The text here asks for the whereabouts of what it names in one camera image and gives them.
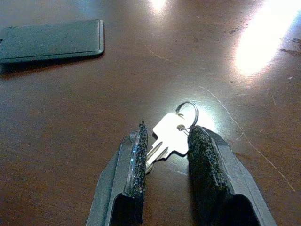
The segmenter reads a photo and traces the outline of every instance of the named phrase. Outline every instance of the metal split ring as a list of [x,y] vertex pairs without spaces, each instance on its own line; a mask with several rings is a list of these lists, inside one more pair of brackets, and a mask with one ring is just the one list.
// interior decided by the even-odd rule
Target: metal split ring
[[197,105],[196,105],[193,101],[185,101],[185,102],[181,103],[181,104],[176,108],[175,113],[176,113],[177,115],[179,115],[179,116],[182,115],[182,114],[180,114],[179,112],[180,112],[180,109],[184,106],[184,104],[191,104],[191,105],[193,106],[193,108],[194,108],[194,110],[195,110],[195,117],[194,117],[194,121],[193,121],[192,125],[191,125],[189,128],[186,128],[184,125],[178,125],[177,128],[178,128],[178,130],[181,130],[181,131],[190,129],[191,127],[195,126],[195,125],[197,124],[197,122],[198,122],[198,114],[199,114],[199,112],[198,112],[198,107],[197,107]]

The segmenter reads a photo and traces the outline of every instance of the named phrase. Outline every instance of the key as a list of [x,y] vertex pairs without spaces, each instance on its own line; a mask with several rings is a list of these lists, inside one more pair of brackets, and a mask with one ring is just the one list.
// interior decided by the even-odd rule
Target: key
[[167,159],[171,152],[185,155],[188,152],[187,135],[177,126],[185,125],[185,119],[175,113],[168,113],[154,127],[153,132],[158,139],[146,156],[146,170],[149,173],[155,161]]

